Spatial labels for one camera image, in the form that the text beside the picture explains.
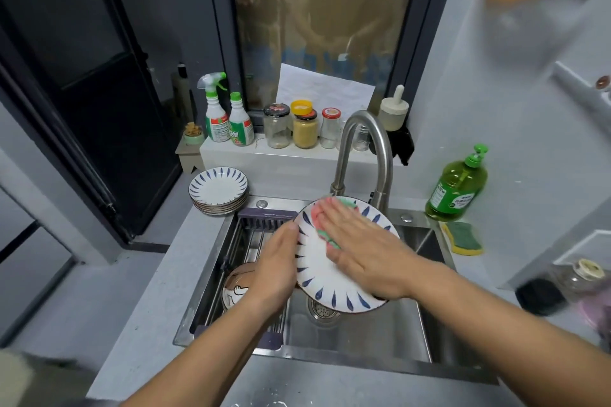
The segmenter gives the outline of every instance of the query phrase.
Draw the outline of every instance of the dark door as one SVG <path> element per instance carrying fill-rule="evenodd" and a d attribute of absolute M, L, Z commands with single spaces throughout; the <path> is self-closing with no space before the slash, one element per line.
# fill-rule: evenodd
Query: dark door
<path fill-rule="evenodd" d="M 178 136 L 121 1 L 0 0 L 0 23 L 45 92 L 34 105 L 78 149 L 85 185 L 124 236 L 143 233 L 179 176 Z"/>

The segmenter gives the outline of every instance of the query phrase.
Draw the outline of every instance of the left hand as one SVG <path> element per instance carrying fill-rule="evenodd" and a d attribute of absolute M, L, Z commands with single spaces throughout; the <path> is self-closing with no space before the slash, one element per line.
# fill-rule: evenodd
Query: left hand
<path fill-rule="evenodd" d="M 265 243 L 256 260 L 255 276 L 245 298 L 250 295 L 267 317 L 284 306 L 297 282 L 295 250 L 299 228 L 286 222 Z"/>

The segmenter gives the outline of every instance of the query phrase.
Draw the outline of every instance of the stainless steel faucet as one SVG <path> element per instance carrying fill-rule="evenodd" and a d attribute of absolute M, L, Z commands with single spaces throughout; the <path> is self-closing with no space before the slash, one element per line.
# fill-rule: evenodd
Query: stainless steel faucet
<path fill-rule="evenodd" d="M 340 156 L 337 159 L 335 180 L 331 184 L 331 194 L 335 196 L 344 194 L 346 187 L 344 187 L 343 181 L 346 177 L 348 155 L 355 136 L 356 126 L 360 124 L 365 125 L 371 134 L 378 156 L 378 183 L 376 184 L 376 190 L 373 192 L 373 198 L 371 198 L 371 205 L 386 214 L 390 186 L 392 185 L 392 150 L 384 127 L 380 124 L 378 118 L 369 111 L 359 110 L 346 121 L 341 134 Z"/>

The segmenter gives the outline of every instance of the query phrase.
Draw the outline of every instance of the label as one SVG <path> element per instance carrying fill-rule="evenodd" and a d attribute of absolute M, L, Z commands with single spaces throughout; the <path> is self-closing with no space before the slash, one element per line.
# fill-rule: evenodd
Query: label
<path fill-rule="evenodd" d="M 206 130 L 208 135 L 215 142 L 229 140 L 229 118 L 227 115 L 222 118 L 206 118 Z"/>
<path fill-rule="evenodd" d="M 474 196 L 475 193 L 473 192 L 457 190 L 443 182 L 439 182 L 431 195 L 429 203 L 442 213 L 455 214 L 465 209 L 471 203 Z"/>
<path fill-rule="evenodd" d="M 233 140 L 233 143 L 240 147 L 245 147 L 250 145 L 253 140 L 255 140 L 255 131 L 252 128 L 252 123 L 250 119 L 246 119 L 243 122 L 231 122 L 229 121 L 231 126 L 231 130 L 229 131 L 229 135 Z"/>

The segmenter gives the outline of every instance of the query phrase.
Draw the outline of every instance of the paper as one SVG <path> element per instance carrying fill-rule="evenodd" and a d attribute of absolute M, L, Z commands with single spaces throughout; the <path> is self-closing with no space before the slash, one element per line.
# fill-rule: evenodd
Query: paper
<path fill-rule="evenodd" d="M 355 111 L 366 110 L 375 87 L 360 82 L 326 76 L 282 63 L 276 102 L 291 105 L 298 99 L 312 102 L 320 121 L 323 108 L 334 107 L 345 120 Z"/>

